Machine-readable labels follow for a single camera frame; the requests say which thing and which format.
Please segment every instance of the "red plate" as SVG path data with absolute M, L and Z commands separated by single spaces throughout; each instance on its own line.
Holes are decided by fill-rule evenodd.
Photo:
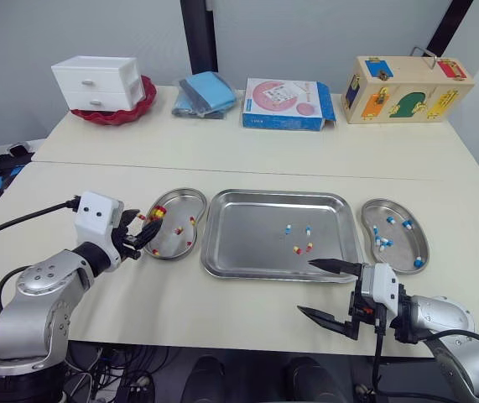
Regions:
M 80 109 L 71 109 L 71 113 L 74 115 L 93 122 L 96 124 L 111 124 L 119 125 L 127 122 L 137 120 L 144 115 L 154 103 L 154 99 L 157 96 L 157 88 L 155 88 L 149 77 L 140 76 L 142 78 L 142 85 L 144 86 L 144 92 L 146 97 L 138 101 L 137 106 L 132 111 L 119 110 L 116 112 L 98 112 L 98 111 L 81 111 Z

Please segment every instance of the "blue and white capsule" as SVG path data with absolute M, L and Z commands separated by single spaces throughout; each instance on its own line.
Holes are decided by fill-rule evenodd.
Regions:
M 420 267 L 422 267 L 424 264 L 425 264 L 425 262 L 422 260 L 421 257 L 417 257 L 417 258 L 414 260 L 414 267 L 416 267 L 417 269 L 419 269 Z

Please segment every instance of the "person's foot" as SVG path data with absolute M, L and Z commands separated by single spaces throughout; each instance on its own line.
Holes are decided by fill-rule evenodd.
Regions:
M 181 403 L 224 403 L 224 366 L 214 357 L 200 357 L 185 383 Z
M 285 384 L 289 401 L 348 403 L 330 374 L 310 357 L 289 362 L 285 369 Z

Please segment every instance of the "metal tray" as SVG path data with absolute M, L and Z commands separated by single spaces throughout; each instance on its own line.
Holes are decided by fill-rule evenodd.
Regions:
M 289 234 L 286 226 L 291 225 Z M 307 236 L 306 227 L 311 227 Z M 314 248 L 306 252 L 308 242 Z M 304 252 L 296 254 L 294 246 Z M 226 190 L 210 204 L 201 260 L 227 278 L 345 283 L 308 264 L 317 258 L 362 262 L 351 208 L 328 193 Z
M 159 233 L 144 247 L 144 251 L 156 259 L 185 257 L 195 246 L 196 226 L 206 211 L 206 198 L 196 189 L 174 189 L 162 195 L 152 205 L 148 217 L 156 206 L 166 208 L 166 214 Z M 195 219 L 194 224 L 190 222 L 191 217 Z M 177 228 L 183 228 L 183 231 L 177 234 Z
M 387 222 L 388 217 L 393 217 L 396 223 Z M 402 225 L 407 220 L 413 222 L 413 229 L 409 230 Z M 418 220 L 405 207 L 386 199 L 370 200 L 362 206 L 362 223 L 370 236 L 372 254 L 377 262 L 388 263 L 394 271 L 404 275 L 416 274 L 425 269 L 430 261 L 430 247 Z M 374 225 L 381 237 L 393 240 L 393 246 L 379 251 L 375 245 Z M 417 257 L 422 258 L 422 267 L 414 267 Z

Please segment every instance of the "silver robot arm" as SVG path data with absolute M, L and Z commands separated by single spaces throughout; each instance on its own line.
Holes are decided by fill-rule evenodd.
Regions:
M 127 257 L 137 259 L 160 228 L 158 221 L 137 237 L 128 235 L 138 211 L 122 212 L 120 201 L 85 192 L 75 217 L 77 248 L 29 266 L 18 277 L 15 297 L 0 314 L 0 377 L 32 374 L 64 361 L 71 313 L 94 279 Z
M 436 334 L 451 329 L 476 331 L 471 313 L 445 296 L 412 296 L 411 303 L 411 326 L 417 334 Z M 454 335 L 425 341 L 425 344 L 459 401 L 479 403 L 479 341 Z
M 351 264 L 337 259 L 316 259 L 310 263 L 331 273 L 356 275 L 358 280 L 351 294 L 350 322 L 337 322 L 330 314 L 299 307 L 307 317 L 355 340 L 360 322 L 375 326 L 376 332 L 382 334 L 390 325 L 402 343 L 423 340 L 457 401 L 479 403 L 479 340 L 461 335 L 433 336 L 447 330 L 475 332 L 474 319 L 465 307 L 444 296 L 407 296 L 389 264 Z

